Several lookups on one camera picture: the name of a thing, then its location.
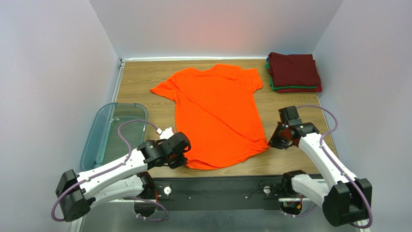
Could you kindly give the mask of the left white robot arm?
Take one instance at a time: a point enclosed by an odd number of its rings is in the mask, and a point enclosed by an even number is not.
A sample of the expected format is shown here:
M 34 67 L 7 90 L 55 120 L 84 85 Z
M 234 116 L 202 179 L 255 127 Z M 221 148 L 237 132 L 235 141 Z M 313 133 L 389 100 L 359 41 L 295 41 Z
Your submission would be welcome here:
M 101 167 L 75 173 L 64 172 L 56 188 L 57 201 L 51 216 L 59 221 L 55 211 L 61 208 L 61 221 L 71 222 L 86 215 L 92 208 L 122 198 L 155 198 L 156 187 L 150 174 L 154 167 L 170 169 L 186 164 L 184 154 L 191 149 L 182 132 L 166 132 L 159 140 L 146 140 L 115 161 Z

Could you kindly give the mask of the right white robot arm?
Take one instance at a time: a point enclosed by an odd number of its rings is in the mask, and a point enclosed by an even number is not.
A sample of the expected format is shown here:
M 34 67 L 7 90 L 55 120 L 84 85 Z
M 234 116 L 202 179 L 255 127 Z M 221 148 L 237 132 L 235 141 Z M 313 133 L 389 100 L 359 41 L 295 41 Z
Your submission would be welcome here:
M 324 134 L 313 123 L 303 123 L 296 106 L 279 109 L 280 121 L 268 145 L 276 149 L 300 148 L 320 171 L 325 184 L 302 170 L 284 173 L 281 191 L 284 196 L 301 194 L 320 207 L 334 227 L 349 224 L 368 229 L 373 223 L 372 184 L 358 178 L 336 157 L 324 142 Z

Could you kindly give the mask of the orange t-shirt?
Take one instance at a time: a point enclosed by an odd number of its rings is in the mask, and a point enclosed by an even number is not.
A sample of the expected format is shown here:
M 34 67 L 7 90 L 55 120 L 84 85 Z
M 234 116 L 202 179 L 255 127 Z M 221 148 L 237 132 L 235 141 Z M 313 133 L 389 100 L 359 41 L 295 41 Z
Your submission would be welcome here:
M 268 150 L 254 99 L 262 86 L 256 68 L 217 64 L 205 71 L 178 71 L 151 92 L 176 104 L 177 130 L 191 142 L 187 166 L 214 170 Z

